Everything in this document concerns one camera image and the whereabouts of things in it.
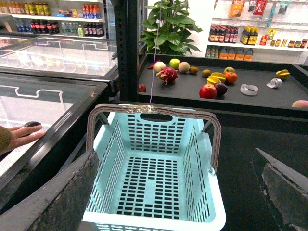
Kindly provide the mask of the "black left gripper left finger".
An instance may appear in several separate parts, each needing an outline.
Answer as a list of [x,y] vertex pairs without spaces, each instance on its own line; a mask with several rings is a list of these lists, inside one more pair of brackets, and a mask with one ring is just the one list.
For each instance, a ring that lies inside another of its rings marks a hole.
[[0,217],[2,231],[76,231],[85,212],[99,159],[85,152]]

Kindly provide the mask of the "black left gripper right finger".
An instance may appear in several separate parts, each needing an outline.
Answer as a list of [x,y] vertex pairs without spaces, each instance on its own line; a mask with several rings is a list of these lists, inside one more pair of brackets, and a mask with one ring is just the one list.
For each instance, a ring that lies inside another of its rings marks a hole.
[[279,230],[306,231],[308,229],[308,179],[256,148],[252,167],[260,193]]

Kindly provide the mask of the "person's hand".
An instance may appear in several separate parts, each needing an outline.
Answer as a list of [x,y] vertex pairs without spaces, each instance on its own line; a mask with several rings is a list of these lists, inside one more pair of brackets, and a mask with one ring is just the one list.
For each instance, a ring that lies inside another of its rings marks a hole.
[[5,153],[15,148],[34,142],[45,135],[45,131],[42,130],[42,125],[33,127],[14,127],[9,129],[12,135],[12,139],[5,149]]

